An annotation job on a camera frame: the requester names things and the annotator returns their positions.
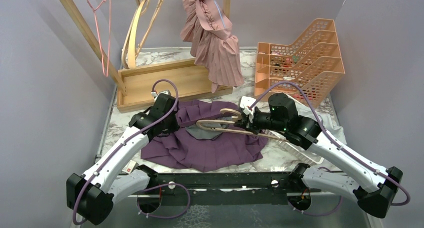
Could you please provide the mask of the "purple garment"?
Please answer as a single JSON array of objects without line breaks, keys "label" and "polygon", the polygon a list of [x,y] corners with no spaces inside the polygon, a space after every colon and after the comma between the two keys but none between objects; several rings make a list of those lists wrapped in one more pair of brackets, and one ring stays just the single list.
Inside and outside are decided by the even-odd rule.
[{"label": "purple garment", "polygon": [[238,107],[225,101],[181,102],[176,113],[180,129],[165,137],[155,137],[142,148],[141,159],[169,168],[191,168],[200,172],[261,159],[267,138],[206,131],[196,125],[198,120],[229,120],[230,115],[220,113],[224,108],[236,110]]}]

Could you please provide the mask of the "pink pleated skirt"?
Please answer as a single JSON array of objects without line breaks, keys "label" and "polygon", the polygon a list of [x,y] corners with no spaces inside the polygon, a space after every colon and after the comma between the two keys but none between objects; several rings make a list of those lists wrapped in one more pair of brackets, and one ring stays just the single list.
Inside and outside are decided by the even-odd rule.
[{"label": "pink pleated skirt", "polygon": [[180,37],[191,43],[194,63],[208,70],[211,91],[216,92],[220,86],[243,85],[239,40],[232,33],[232,22],[220,8],[226,25],[223,27],[213,0],[182,1],[187,18]]}]

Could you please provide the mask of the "white garment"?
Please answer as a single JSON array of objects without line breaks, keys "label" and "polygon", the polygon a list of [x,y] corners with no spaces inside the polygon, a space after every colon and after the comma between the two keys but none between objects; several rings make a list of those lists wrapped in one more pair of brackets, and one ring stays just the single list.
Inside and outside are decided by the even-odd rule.
[{"label": "white garment", "polygon": [[[311,109],[300,102],[295,102],[298,114],[312,118],[316,120]],[[332,102],[329,98],[325,98],[323,102],[315,109],[316,114],[321,120],[323,126],[333,135],[336,139],[340,140],[342,143],[347,144],[344,129],[338,124],[338,119],[336,118],[336,113],[334,111]]]}]

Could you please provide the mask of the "blue wire hanger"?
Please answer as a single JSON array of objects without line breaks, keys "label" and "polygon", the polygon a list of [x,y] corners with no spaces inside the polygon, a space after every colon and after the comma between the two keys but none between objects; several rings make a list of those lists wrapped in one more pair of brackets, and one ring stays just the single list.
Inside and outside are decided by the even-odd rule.
[{"label": "blue wire hanger", "polygon": [[219,17],[220,17],[220,20],[221,20],[221,22],[222,22],[222,25],[223,25],[223,27],[224,28],[226,28],[226,25],[225,25],[225,21],[224,21],[224,18],[223,18],[223,13],[221,12],[221,8],[220,8],[220,6],[218,5],[218,3],[217,3],[217,1],[216,0],[213,0],[214,1],[214,4],[215,4],[215,6],[217,7],[217,9],[218,9],[218,14],[219,14]]}]

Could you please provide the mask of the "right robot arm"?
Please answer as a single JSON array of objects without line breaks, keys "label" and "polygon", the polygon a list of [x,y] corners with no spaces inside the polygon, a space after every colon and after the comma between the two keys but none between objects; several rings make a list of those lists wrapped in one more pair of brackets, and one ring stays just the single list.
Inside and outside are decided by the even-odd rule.
[{"label": "right robot arm", "polygon": [[262,112],[255,99],[243,96],[239,102],[241,119],[236,126],[252,133],[270,130],[281,133],[289,143],[311,151],[345,172],[345,176],[324,173],[308,165],[297,165],[289,177],[289,187],[320,189],[355,201],[371,216],[383,219],[399,190],[403,172],[386,168],[363,157],[313,118],[299,114],[296,102],[284,93],[269,97],[269,112]]}]

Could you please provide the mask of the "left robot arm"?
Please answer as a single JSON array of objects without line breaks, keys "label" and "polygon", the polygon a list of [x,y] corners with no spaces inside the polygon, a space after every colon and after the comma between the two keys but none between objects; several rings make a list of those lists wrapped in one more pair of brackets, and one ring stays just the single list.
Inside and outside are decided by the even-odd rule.
[{"label": "left robot arm", "polygon": [[81,175],[71,174],[66,181],[66,205],[72,209],[72,223],[101,224],[114,204],[133,192],[152,193],[157,188],[155,177],[142,171],[128,178],[118,175],[133,156],[153,138],[177,130],[176,112],[179,98],[167,93],[157,94],[146,112],[134,114],[118,141],[94,165]]}]

